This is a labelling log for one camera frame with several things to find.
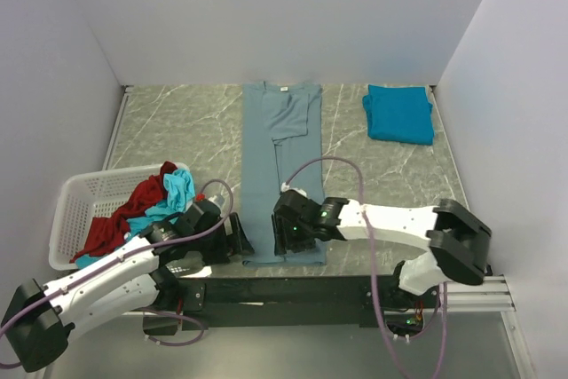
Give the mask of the grey-blue t-shirt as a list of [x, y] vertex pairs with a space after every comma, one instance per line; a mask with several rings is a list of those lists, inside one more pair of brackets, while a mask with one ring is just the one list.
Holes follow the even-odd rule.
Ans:
[[261, 82], [242, 87], [241, 210], [244, 232], [254, 254], [247, 267], [323, 265], [327, 247], [302, 253], [274, 253], [272, 211], [280, 187], [300, 166], [321, 157], [322, 88], [314, 83], [278, 86]]

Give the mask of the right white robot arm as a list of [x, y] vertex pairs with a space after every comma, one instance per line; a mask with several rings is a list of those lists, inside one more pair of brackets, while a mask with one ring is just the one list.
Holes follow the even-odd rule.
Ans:
[[296, 189], [280, 195], [272, 227], [278, 255], [313, 249], [317, 241], [368, 237], [421, 250], [420, 256], [399, 262], [382, 280], [380, 301], [389, 311], [414, 307], [447, 281], [482, 285], [492, 236], [486, 224], [452, 199], [418, 208], [363, 204], [342, 197], [317, 203]]

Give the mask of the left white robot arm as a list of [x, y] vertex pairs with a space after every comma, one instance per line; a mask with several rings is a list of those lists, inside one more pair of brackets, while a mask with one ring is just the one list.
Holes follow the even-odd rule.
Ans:
[[197, 201], [77, 272], [44, 285], [28, 280], [1, 321], [1, 335], [18, 358], [13, 366], [38, 371], [73, 339], [125, 312], [183, 306], [185, 292], [168, 265], [189, 252], [205, 265], [222, 265], [253, 251], [237, 213], [222, 216], [213, 201]]

